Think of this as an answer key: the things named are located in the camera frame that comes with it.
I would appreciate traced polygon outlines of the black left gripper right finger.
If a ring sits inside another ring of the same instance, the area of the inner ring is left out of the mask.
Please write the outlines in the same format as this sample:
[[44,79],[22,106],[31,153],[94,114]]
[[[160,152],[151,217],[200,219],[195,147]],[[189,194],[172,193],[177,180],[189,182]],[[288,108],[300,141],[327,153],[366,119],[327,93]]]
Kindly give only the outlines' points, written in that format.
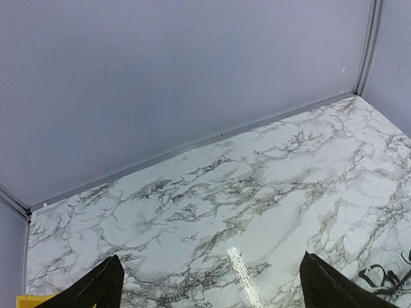
[[300,264],[306,308],[389,308],[395,305],[357,286],[314,253]]

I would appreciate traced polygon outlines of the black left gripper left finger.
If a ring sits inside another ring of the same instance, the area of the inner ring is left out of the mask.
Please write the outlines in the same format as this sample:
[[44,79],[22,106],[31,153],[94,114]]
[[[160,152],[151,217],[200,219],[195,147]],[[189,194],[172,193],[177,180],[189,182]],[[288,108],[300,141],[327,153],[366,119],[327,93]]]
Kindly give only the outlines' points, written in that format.
[[68,289],[41,303],[39,307],[119,308],[124,276],[119,257],[107,257]]

